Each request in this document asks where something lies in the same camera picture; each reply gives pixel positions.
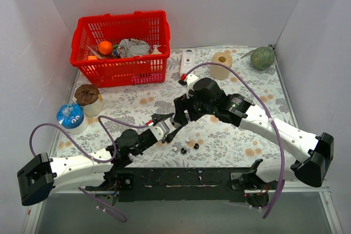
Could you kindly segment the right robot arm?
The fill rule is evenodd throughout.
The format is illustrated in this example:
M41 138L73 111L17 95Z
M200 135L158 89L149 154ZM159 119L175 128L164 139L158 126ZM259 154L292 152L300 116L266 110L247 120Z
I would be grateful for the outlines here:
M182 75L179 84L186 93L174 100L174 122L182 127L202 116L213 115L223 123L249 130L292 155L285 161L285 180L297 179L311 187L320 187L333 160L334 138L300 130L268 114L252 100L240 94L226 94L211 78Z

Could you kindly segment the white earbud charging case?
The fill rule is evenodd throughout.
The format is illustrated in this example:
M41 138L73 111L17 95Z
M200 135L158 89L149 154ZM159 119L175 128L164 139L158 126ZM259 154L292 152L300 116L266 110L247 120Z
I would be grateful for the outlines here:
M174 121L173 117L171 117L171 118L169 119L169 122L170 122L170 124L171 124L174 128L177 128L177 124L176 124L176 122Z

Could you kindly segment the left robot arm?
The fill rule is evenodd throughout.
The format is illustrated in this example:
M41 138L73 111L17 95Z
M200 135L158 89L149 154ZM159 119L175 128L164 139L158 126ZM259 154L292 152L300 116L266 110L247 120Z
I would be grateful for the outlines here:
M65 158L35 155L17 172L21 204L31 206L53 193L78 187L111 190L117 183L117 170L130 165L134 157L157 142L171 142L182 128L171 113L153 114L146 127L142 133L127 129L111 146L92 153Z

